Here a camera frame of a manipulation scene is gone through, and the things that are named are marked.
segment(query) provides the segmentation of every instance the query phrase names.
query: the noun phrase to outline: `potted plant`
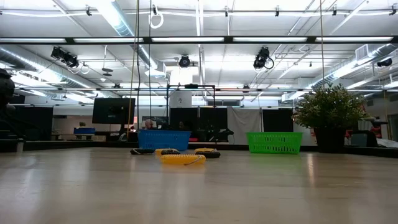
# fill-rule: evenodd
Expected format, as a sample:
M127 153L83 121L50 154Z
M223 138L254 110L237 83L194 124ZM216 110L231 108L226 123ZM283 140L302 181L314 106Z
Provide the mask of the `potted plant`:
M352 95L341 84L329 83L304 96L295 121L314 129L320 152L339 152L346 130L366 116L363 101L362 96Z

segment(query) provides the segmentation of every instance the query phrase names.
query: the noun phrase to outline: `spotlight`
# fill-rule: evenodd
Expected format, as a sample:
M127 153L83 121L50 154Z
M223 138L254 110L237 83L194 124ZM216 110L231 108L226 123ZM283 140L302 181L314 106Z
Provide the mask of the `spotlight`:
M52 49L51 57L56 60L61 60L70 68L79 67L79 61L76 55L71 55L70 53L62 50L60 47L54 47Z
M392 59L389 58L389 59L384 60L382 62L378 62L377 65L378 65L378 67L390 66L390 65L392 65Z
M261 50L256 55L256 59L254 60L253 67L255 69L272 69L274 67L274 61L272 58L269 57L269 50L267 47L261 47Z
M191 64L191 61L189 60L188 55L181 56L180 62L178 64L182 68L187 68Z
M249 85L243 85L244 89L250 89Z

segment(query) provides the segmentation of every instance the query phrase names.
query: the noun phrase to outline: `computer monitor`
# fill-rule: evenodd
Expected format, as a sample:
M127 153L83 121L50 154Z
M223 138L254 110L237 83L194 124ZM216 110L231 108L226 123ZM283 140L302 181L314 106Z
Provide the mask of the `computer monitor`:
M127 124L129 121L129 98L96 98L94 100L93 124ZM131 99L130 122L134 122L136 99Z

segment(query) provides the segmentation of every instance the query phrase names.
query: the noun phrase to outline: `blue basket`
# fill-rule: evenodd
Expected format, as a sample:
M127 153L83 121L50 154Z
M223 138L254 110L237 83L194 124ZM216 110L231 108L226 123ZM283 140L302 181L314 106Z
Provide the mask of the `blue basket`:
M138 134L139 147L141 149L176 149L185 151L188 149L190 131L161 131L140 130Z

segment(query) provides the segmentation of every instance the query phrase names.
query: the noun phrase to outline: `plastic basket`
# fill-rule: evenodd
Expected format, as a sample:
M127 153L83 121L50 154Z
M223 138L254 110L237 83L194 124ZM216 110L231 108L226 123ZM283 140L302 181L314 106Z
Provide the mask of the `plastic basket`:
M161 131L140 130L138 134L139 147L141 149L188 149L190 131Z
M251 153L298 154L303 133L246 133Z

